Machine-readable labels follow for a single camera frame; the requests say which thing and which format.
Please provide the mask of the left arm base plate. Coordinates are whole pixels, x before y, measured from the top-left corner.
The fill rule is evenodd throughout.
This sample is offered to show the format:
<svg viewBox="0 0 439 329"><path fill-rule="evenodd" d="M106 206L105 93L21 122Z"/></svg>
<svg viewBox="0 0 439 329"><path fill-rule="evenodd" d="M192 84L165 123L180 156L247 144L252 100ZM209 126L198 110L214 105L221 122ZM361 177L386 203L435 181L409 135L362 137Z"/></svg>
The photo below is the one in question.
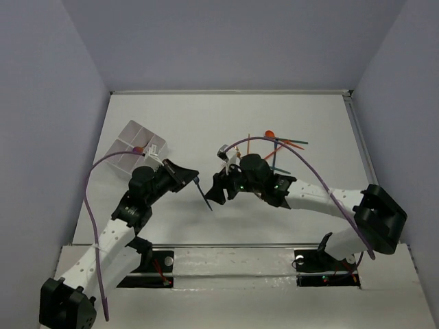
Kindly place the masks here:
<svg viewBox="0 0 439 329"><path fill-rule="evenodd" d="M174 287L174 250L154 249L152 256L142 256L140 265L117 288L171 289Z"/></svg>

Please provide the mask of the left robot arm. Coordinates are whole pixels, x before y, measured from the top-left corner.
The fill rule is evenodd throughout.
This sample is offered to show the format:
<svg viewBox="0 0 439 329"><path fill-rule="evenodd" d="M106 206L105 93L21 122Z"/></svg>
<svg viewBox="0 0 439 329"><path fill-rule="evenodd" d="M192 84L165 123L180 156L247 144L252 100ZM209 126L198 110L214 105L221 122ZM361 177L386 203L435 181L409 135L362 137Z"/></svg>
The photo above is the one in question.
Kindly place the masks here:
<svg viewBox="0 0 439 329"><path fill-rule="evenodd" d="M48 328L91 328L101 308L109 317L108 295L131 271L152 262L152 244L138 236L152 216L152 206L168 192L177 193L199 173L164 159L157 168L132 172L128 190L95 242L58 279L40 290L39 322Z"/></svg>

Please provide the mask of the blue plastic fork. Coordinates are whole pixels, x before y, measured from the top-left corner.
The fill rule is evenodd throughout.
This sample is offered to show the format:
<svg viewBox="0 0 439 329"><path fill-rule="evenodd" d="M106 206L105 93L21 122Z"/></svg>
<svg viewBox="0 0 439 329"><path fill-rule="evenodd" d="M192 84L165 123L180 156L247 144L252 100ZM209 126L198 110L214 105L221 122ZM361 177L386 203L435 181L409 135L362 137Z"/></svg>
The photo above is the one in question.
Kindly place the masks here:
<svg viewBox="0 0 439 329"><path fill-rule="evenodd" d="M194 177L193 182L194 182L194 184L197 186L197 188L198 188L198 190L199 190L199 192L200 192L200 194L201 194L201 196L202 196L204 202L205 202L206 205L208 206L209 210L210 210L210 211L213 211L213 209L212 209L212 207L211 207L211 205L210 205L208 199L206 198L206 196L205 196L205 194L204 194L204 192L203 192L203 190L202 190L202 188L201 188L199 177L198 177L198 176Z"/></svg>

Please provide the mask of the orange purple spoon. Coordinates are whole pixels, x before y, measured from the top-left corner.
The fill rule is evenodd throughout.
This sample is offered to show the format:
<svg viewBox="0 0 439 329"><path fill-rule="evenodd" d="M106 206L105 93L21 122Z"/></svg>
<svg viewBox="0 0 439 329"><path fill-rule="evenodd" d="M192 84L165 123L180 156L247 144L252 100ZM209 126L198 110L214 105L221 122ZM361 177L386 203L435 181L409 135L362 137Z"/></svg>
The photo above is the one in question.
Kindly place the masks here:
<svg viewBox="0 0 439 329"><path fill-rule="evenodd" d="M135 147L132 148L132 152L135 153L135 154L143 154L143 155L145 155L145 154L148 153L147 146L148 146L148 143L146 143L144 146L135 146Z"/></svg>

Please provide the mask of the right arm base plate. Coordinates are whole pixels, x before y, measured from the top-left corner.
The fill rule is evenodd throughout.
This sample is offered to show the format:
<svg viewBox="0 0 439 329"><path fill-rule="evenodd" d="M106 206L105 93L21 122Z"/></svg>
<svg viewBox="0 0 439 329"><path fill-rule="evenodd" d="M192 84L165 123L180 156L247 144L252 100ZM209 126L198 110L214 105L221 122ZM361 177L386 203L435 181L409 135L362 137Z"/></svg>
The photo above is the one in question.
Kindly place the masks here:
<svg viewBox="0 0 439 329"><path fill-rule="evenodd" d="M360 287L359 262L354 255L336 260L316 249L294 251L292 267L296 270L298 287Z"/></svg>

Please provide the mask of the orange plastic chopstick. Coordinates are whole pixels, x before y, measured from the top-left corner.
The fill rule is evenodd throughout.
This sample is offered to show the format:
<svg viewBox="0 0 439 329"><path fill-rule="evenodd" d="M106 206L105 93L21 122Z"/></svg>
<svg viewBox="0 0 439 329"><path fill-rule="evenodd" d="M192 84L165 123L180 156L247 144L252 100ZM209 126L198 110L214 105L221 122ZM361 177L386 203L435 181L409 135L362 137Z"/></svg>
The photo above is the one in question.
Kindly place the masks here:
<svg viewBox="0 0 439 329"><path fill-rule="evenodd" d="M277 143L275 143L275 144L274 144L274 150L271 151L267 156L265 156L264 159L265 159L265 160L270 159L272 156L274 156L274 155L277 153L277 151L278 151L280 148L283 147L283 145L284 145L284 142L282 142L282 141L278 141Z"/></svg>

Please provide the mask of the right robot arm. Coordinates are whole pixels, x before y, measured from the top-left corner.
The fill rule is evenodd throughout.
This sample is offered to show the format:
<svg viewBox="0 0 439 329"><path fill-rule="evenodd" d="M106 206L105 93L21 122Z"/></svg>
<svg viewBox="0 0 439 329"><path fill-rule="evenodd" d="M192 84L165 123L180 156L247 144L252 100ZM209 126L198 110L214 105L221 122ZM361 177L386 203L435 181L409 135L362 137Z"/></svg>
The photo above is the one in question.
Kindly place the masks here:
<svg viewBox="0 0 439 329"><path fill-rule="evenodd" d="M364 190L313 185L275 173L258 154L244 156L239 164L227 162L213 176L206 198L223 205L238 193L255 193L275 208L310 210L346 220L349 227L326 234L316 251L316 261L325 269L361 252L392 255L407 221L407 213L379 185Z"/></svg>

